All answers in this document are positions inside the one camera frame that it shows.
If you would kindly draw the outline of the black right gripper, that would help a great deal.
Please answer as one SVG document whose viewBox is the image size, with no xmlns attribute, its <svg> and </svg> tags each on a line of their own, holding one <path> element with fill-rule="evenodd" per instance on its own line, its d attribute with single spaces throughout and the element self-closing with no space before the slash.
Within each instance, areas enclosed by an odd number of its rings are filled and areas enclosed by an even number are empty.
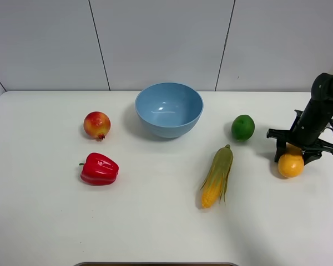
<svg viewBox="0 0 333 266">
<path fill-rule="evenodd" d="M 287 151 L 287 143 L 302 150 L 304 165 L 321 158 L 322 152 L 333 155 L 333 144 L 319 139 L 333 117 L 333 101 L 311 99 L 305 110 L 296 110 L 296 118 L 289 130 L 268 129 L 267 138 L 276 139 L 274 161 Z"/>
</svg>

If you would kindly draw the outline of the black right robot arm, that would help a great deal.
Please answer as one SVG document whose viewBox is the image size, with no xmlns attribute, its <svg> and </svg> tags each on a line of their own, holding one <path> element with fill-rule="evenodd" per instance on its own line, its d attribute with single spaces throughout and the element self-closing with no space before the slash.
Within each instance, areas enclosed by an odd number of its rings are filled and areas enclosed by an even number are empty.
<svg viewBox="0 0 333 266">
<path fill-rule="evenodd" d="M 322 152 L 333 155 L 333 144 L 319 138 L 326 128 L 333 132 L 333 74 L 320 74 L 311 87 L 311 99 L 305 110 L 295 112 L 289 130 L 268 129 L 266 137 L 276 139 L 274 161 L 279 162 L 287 144 L 301 150 L 304 164 L 320 159 Z"/>
</svg>

